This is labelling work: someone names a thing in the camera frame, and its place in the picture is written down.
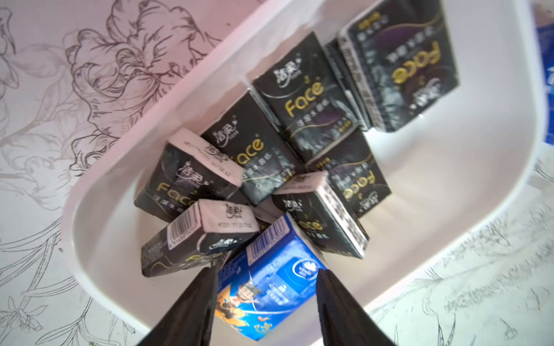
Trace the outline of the blue pocket tissue pack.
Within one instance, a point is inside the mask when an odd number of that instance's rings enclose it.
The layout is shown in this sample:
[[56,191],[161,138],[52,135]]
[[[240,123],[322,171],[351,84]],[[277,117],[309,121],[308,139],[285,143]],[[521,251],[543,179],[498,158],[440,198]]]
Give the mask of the blue pocket tissue pack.
[[532,1],[548,100],[547,144],[553,145],[553,1]]

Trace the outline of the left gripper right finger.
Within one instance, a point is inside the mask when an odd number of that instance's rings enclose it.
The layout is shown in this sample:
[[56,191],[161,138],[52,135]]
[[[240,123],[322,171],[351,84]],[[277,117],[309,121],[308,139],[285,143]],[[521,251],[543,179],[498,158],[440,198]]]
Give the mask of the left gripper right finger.
[[324,345],[395,345],[331,270],[318,271],[316,296]]

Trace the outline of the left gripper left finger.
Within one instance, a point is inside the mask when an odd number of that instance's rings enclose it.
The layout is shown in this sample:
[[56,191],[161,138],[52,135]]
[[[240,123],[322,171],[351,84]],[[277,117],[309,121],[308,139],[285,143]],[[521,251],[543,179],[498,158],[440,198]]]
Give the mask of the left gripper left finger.
[[204,268],[139,346],[209,345],[216,307],[215,268]]

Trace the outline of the blue cartoon tissue pack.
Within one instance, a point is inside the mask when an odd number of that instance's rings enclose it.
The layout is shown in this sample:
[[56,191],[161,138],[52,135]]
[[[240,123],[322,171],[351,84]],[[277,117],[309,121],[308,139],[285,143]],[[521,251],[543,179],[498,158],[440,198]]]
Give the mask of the blue cartoon tissue pack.
[[258,341],[316,294],[326,263],[289,213],[219,268],[215,315]]

